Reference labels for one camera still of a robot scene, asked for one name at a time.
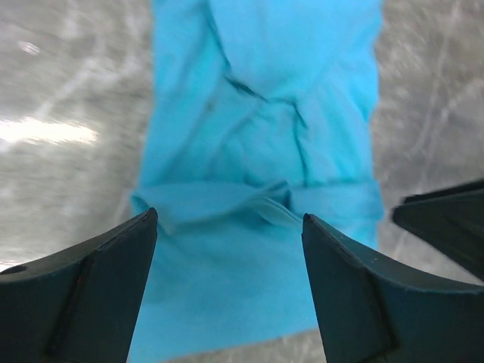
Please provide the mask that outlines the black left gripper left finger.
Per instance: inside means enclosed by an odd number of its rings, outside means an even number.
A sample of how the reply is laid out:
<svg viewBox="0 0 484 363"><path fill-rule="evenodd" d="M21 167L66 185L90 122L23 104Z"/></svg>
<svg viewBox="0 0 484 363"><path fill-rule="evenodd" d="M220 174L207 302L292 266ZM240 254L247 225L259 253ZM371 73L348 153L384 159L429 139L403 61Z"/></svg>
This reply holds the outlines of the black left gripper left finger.
<svg viewBox="0 0 484 363"><path fill-rule="evenodd" d="M3 362L125 362L157 241L155 209L1 273Z"/></svg>

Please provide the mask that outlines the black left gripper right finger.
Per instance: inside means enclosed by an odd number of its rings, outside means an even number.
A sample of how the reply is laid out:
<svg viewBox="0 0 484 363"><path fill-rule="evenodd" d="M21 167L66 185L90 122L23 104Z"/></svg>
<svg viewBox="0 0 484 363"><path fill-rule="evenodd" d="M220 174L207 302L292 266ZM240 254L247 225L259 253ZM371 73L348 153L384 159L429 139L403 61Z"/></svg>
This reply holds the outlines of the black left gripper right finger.
<svg viewBox="0 0 484 363"><path fill-rule="evenodd" d="M302 246L328 362L481 362L483 288L402 264L305 215Z"/></svg>

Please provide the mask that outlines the teal t shirt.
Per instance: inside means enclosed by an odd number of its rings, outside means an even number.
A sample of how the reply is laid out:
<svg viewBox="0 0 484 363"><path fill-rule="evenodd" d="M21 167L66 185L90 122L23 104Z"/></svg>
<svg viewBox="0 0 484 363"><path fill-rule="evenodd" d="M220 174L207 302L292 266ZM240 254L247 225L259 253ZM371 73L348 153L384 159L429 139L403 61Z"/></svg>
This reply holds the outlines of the teal t shirt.
<svg viewBox="0 0 484 363"><path fill-rule="evenodd" d="M132 210L157 245L129 352L161 362L315 328L301 233L369 247L379 1L155 1L154 113Z"/></svg>

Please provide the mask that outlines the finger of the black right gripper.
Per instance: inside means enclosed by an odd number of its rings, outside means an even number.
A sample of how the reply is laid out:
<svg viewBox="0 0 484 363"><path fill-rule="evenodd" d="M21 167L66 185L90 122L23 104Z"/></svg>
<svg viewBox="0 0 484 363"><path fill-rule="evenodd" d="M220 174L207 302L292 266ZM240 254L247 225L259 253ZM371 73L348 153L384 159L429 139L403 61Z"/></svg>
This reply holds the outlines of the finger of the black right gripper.
<svg viewBox="0 0 484 363"><path fill-rule="evenodd" d="M392 221L483 279L483 180L403 199Z"/></svg>

